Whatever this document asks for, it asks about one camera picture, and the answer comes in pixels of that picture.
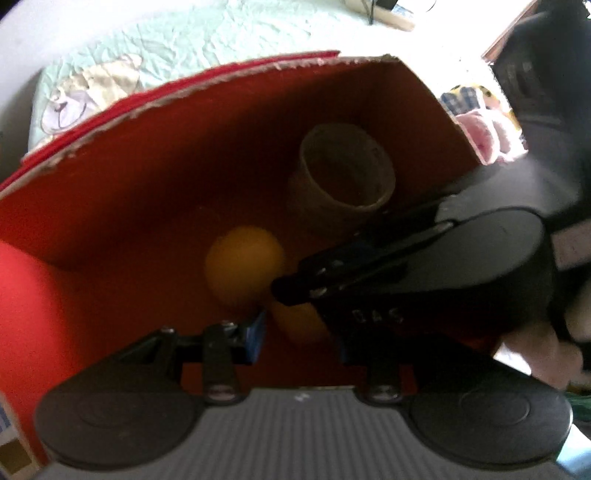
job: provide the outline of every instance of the round black pad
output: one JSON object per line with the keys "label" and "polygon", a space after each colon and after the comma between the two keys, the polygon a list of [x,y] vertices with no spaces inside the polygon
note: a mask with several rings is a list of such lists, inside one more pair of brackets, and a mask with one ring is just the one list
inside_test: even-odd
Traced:
{"label": "round black pad", "polygon": [[508,379],[503,372],[439,377],[413,399],[410,412],[438,453],[480,468],[518,466],[556,454],[572,421],[558,391],[524,376]]}
{"label": "round black pad", "polygon": [[125,391],[124,382],[121,391],[64,384],[45,395],[35,426],[52,457],[78,468],[113,470],[149,462],[177,446],[193,425],[194,401],[166,378],[150,378],[146,388],[133,383],[134,391]]}

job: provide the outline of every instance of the bed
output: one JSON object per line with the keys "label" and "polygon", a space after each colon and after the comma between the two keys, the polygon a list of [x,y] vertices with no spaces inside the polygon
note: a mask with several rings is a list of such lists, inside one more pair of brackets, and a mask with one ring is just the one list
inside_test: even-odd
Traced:
{"label": "bed", "polygon": [[461,81],[466,69],[454,52],[421,43],[420,32],[412,35],[370,27],[342,0],[227,0],[160,14],[98,38],[41,72],[28,148],[44,145],[132,93],[221,64],[277,54],[392,54],[437,95]]}

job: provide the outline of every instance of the white wall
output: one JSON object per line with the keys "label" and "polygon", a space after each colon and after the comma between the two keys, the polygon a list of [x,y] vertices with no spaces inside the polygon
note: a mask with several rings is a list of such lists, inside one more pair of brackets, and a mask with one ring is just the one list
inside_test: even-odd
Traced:
{"label": "white wall", "polygon": [[[156,12],[226,1],[21,0],[0,21],[0,131],[4,135],[0,179],[16,168],[27,150],[31,99],[45,65],[101,34]],[[462,56],[479,56],[528,1],[438,0],[412,35],[427,48],[432,42]]]}

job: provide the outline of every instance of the orange ball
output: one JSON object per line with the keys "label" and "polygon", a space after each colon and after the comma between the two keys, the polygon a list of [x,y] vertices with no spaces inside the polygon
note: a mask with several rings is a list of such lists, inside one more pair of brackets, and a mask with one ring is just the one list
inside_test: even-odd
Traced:
{"label": "orange ball", "polygon": [[254,308],[271,282],[285,271],[285,252],[273,234],[240,226],[218,238],[205,258],[205,279],[213,295],[235,310]]}
{"label": "orange ball", "polygon": [[328,328],[311,303],[287,307],[278,301],[267,304],[279,329],[296,345],[320,342],[330,336]]}

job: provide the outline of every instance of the striped gray surface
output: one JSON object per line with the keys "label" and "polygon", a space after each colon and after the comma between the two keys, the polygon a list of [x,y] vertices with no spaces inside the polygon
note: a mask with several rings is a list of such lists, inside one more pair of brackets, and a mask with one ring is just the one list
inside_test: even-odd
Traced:
{"label": "striped gray surface", "polygon": [[545,463],[513,472],[456,465],[428,450],[400,413],[351,390],[253,390],[210,408],[178,448],[137,468],[84,472],[52,464],[38,480],[563,480]]}

